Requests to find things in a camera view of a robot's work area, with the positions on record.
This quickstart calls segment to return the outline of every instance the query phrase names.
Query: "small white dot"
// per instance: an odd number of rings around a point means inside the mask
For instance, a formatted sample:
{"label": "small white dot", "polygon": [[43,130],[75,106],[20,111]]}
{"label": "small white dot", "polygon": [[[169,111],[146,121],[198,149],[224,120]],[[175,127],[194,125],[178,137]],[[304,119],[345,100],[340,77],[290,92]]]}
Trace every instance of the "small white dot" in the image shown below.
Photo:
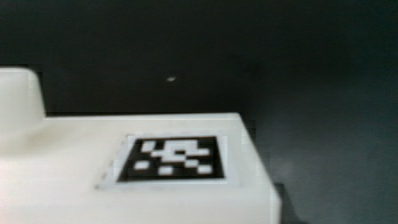
{"label": "small white dot", "polygon": [[134,165],[134,169],[146,170],[148,168],[150,168],[150,161],[146,161],[146,160],[137,161],[135,165]]}
{"label": "small white dot", "polygon": [[169,176],[173,174],[173,167],[171,166],[162,166],[159,168],[159,175],[160,176]]}
{"label": "small white dot", "polygon": [[214,173],[212,166],[210,166],[210,165],[201,165],[201,166],[198,167],[198,173],[199,173],[199,174],[212,174],[212,173]]}
{"label": "small white dot", "polygon": [[151,152],[151,157],[162,157],[164,151],[153,151]]}
{"label": "small white dot", "polygon": [[210,150],[208,149],[199,149],[198,150],[198,156],[208,156],[210,155]]}
{"label": "small white dot", "polygon": [[199,165],[199,161],[198,160],[187,160],[185,161],[185,168],[196,168]]}

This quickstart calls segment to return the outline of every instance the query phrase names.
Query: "dark wall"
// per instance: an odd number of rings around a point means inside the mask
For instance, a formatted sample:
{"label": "dark wall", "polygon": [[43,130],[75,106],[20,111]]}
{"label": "dark wall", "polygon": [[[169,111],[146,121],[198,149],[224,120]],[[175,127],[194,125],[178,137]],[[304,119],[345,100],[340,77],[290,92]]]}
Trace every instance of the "dark wall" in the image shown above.
{"label": "dark wall", "polygon": [[397,68],[391,6],[2,0],[0,62],[41,72],[52,114],[244,112],[267,77]]}
{"label": "dark wall", "polygon": [[295,211],[398,223],[395,0],[0,0],[50,115],[240,112]]}

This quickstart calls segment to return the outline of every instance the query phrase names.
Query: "white cylinder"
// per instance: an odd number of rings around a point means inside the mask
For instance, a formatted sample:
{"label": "white cylinder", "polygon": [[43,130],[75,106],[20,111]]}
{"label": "white cylinder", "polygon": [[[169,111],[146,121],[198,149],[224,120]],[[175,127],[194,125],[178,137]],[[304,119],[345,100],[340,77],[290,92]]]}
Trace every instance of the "white cylinder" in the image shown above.
{"label": "white cylinder", "polygon": [[34,72],[0,69],[0,138],[31,130],[43,122],[45,107]]}

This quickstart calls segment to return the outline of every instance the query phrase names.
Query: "black square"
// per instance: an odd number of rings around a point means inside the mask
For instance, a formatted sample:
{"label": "black square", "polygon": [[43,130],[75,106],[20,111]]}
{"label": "black square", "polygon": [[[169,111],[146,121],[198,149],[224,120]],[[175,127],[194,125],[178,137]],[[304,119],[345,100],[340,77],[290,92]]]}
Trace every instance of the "black square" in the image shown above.
{"label": "black square", "polygon": [[215,136],[135,140],[118,182],[221,178],[224,170]]}

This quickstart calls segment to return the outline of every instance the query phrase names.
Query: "white surface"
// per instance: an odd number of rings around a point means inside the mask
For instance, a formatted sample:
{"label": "white surface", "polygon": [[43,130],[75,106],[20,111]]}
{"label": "white surface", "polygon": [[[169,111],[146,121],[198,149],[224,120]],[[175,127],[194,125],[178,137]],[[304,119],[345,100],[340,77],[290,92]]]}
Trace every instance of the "white surface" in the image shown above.
{"label": "white surface", "polygon": [[[239,114],[43,118],[34,75],[4,69],[0,115],[0,223],[279,223],[281,200]],[[228,182],[98,189],[127,136],[198,132],[223,133]]]}

